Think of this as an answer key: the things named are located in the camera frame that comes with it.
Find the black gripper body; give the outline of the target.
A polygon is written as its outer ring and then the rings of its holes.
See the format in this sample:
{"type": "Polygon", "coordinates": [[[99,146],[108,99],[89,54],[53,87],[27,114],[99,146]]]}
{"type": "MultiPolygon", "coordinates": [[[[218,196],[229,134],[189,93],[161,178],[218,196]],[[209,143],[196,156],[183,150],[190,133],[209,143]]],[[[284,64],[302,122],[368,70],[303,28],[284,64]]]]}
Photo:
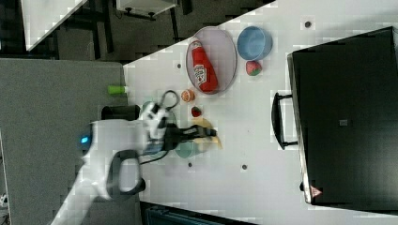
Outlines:
{"type": "Polygon", "coordinates": [[[174,150],[180,143],[194,139],[194,127],[179,128],[176,124],[168,124],[163,136],[163,151],[174,150]]]}

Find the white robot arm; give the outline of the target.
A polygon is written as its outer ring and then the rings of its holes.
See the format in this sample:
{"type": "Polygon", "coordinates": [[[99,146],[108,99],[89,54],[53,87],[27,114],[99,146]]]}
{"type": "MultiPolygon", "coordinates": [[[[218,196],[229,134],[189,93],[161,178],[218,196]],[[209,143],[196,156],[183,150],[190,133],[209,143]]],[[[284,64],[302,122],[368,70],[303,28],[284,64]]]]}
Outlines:
{"type": "Polygon", "coordinates": [[[84,164],[51,225],[81,225],[95,200],[124,202],[143,191],[141,156],[174,150],[183,142],[217,139],[213,127],[180,128],[169,123],[169,112],[168,107],[151,102],[136,120],[93,122],[84,164]]]}

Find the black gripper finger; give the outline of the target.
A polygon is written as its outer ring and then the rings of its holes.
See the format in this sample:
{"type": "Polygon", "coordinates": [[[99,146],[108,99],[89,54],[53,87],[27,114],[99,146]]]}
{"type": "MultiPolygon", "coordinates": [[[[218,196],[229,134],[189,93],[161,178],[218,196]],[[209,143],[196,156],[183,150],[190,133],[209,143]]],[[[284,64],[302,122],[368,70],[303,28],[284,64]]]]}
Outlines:
{"type": "Polygon", "coordinates": [[[210,127],[193,125],[187,130],[187,134],[190,136],[190,139],[193,140],[197,138],[216,137],[217,131],[210,127]]]}

